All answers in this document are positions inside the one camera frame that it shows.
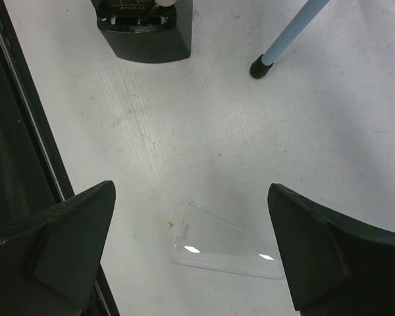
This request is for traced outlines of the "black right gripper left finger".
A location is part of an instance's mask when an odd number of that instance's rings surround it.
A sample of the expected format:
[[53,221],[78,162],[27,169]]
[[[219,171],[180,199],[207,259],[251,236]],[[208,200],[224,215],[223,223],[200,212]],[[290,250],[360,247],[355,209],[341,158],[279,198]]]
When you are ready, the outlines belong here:
[[0,226],[0,315],[87,309],[115,208],[103,181],[27,219]]

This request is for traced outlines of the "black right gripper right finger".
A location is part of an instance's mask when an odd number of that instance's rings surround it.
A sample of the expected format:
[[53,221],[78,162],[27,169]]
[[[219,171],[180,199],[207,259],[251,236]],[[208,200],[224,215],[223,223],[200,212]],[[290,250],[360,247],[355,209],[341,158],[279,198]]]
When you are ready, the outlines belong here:
[[395,315],[395,232],[282,184],[271,184],[267,203],[300,315]]

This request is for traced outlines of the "clear plastic metronome cover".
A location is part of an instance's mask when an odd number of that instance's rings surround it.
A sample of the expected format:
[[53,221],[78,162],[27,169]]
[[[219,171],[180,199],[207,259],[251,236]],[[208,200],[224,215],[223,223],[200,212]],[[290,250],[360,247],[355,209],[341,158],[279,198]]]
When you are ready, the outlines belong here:
[[194,201],[184,206],[171,263],[250,277],[285,276],[273,237]]

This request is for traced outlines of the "black metronome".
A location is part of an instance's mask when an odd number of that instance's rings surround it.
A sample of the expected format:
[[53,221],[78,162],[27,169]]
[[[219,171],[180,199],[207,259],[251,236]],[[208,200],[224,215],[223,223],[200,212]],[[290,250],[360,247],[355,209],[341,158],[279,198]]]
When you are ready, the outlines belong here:
[[192,1],[92,1],[97,27],[115,55],[145,64],[188,59]]

